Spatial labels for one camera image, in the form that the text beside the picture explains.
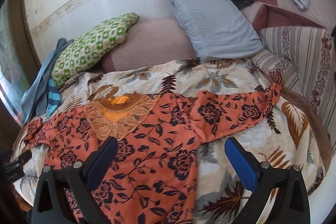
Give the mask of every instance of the blue garment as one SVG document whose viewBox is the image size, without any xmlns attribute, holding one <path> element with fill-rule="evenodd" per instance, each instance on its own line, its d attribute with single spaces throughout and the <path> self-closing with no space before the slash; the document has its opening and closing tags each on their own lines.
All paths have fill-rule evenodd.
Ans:
<svg viewBox="0 0 336 224">
<path fill-rule="evenodd" d="M 62 96 L 59 93 L 58 88 L 55 85 L 55 81 L 52 78 L 49 78 L 48 81 L 48 107 L 47 112 L 45 113 L 46 118 L 50 118 L 51 115 L 55 112 L 58 105 L 61 103 Z"/>
<path fill-rule="evenodd" d="M 72 42 L 73 40 L 67 41 L 65 38 L 61 38 L 57 41 L 56 47 L 44 60 L 33 85 L 29 90 L 26 90 L 23 95 L 23 98 L 21 99 L 21 108 L 22 114 L 25 117 L 24 124 L 30 121 L 34 110 L 36 111 L 36 115 L 45 114 L 48 105 L 47 87 L 51 71 L 53 70 L 57 58 Z"/>
</svg>

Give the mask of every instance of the dress sleeve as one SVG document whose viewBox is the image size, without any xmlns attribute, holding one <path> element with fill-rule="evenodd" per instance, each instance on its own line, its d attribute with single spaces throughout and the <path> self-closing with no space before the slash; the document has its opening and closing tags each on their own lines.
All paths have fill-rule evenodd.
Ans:
<svg viewBox="0 0 336 224">
<path fill-rule="evenodd" d="M 210 142 L 259 123 L 280 97 L 283 85 L 280 72 L 274 71 L 272 78 L 270 87 L 251 93 L 216 95 L 199 91 L 189 118 L 201 141 Z"/>
</svg>

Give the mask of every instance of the leaf patterned blanket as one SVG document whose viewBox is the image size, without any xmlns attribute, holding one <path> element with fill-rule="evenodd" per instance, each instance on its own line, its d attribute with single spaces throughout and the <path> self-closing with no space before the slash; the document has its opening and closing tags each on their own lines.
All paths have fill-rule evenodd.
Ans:
<svg viewBox="0 0 336 224">
<path fill-rule="evenodd" d="M 116 95 L 136 91 L 141 94 L 174 92 L 194 97 L 199 90 L 234 94 L 261 90 L 267 85 L 265 78 L 251 68 L 248 59 L 214 63 L 191 59 L 105 75 L 80 73 L 61 89 L 62 103 L 54 115 L 115 93 L 116 86 L 119 88 Z M 14 147 L 14 157 L 24 148 L 22 140 L 26 135 L 23 130 Z M 259 124 L 236 133 L 235 137 L 259 161 L 266 160 L 277 168 L 299 165 L 309 194 L 325 176 L 325 165 L 307 116 L 283 97 Z M 204 143 L 197 149 L 199 164 L 194 223 L 230 223 L 251 194 L 244 190 L 226 158 L 226 138 Z M 16 190 L 30 204 L 33 204 L 47 150 L 44 145 L 33 148 L 33 158 L 24 166 L 26 176 L 15 182 Z M 276 191 L 272 191 L 258 223 L 265 222 L 275 194 Z"/>
</svg>

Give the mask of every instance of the gray pillow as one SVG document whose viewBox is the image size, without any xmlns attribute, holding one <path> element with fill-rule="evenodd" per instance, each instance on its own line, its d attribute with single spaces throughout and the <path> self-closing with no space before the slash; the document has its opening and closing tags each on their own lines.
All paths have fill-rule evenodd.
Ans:
<svg viewBox="0 0 336 224">
<path fill-rule="evenodd" d="M 170 0 L 176 18 L 204 62 L 243 58 L 265 47 L 231 0 Z"/>
</svg>

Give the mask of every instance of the metal bolt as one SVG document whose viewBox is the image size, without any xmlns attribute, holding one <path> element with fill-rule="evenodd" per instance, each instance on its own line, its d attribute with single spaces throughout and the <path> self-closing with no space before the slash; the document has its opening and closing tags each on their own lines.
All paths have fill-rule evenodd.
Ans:
<svg viewBox="0 0 336 224">
<path fill-rule="evenodd" d="M 298 165 L 293 165 L 293 169 L 294 169 L 295 171 L 300 171 L 300 167 L 299 167 Z"/>
<path fill-rule="evenodd" d="M 261 167 L 262 167 L 262 168 L 265 168 L 265 169 L 267 169 L 267 168 L 269 168 L 269 167 L 270 167 L 270 165 L 269 165 L 269 163 L 268 163 L 268 162 L 266 162 L 266 161 L 263 161 L 263 162 L 261 163 Z"/>
<path fill-rule="evenodd" d="M 49 165 L 47 165 L 46 167 L 43 168 L 43 172 L 47 173 L 47 172 L 50 171 L 50 169 L 51 169 L 51 167 Z"/>
<path fill-rule="evenodd" d="M 73 164 L 73 167 L 74 168 L 80 168 L 80 167 L 82 167 L 82 163 L 80 162 L 80 161 L 76 161 L 74 164 Z"/>
</svg>

